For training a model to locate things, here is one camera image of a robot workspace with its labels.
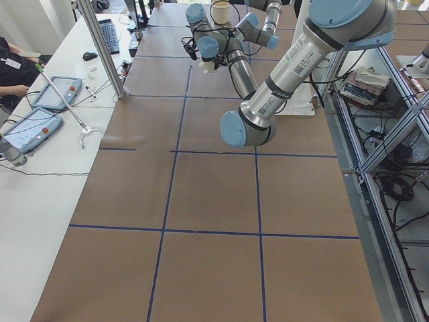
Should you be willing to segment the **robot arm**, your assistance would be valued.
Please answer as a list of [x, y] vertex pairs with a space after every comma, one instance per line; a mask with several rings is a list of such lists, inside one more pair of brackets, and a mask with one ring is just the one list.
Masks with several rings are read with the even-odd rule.
[[260, 146], [275, 135], [276, 111], [290, 99], [323, 58], [339, 50], [366, 50], [385, 46], [395, 33], [396, 1], [310, 1], [302, 33], [266, 80], [257, 85], [242, 43], [273, 49], [282, 13], [281, 1], [246, 1], [266, 13], [264, 26], [248, 13], [233, 29], [216, 31], [204, 7], [193, 3], [186, 9], [202, 61], [228, 66], [242, 103], [221, 119], [221, 136], [232, 147]]
[[192, 35], [181, 39], [182, 46], [191, 59], [197, 56], [205, 62], [228, 60], [233, 54], [243, 55], [245, 42], [259, 47], [274, 49], [279, 41], [276, 34], [282, 14], [281, 1], [245, 1], [250, 8], [265, 14], [263, 25], [254, 12], [238, 16], [238, 22], [230, 22], [230, 9], [237, 6], [232, 1], [213, 1], [206, 9], [193, 3], [185, 11], [187, 27]]

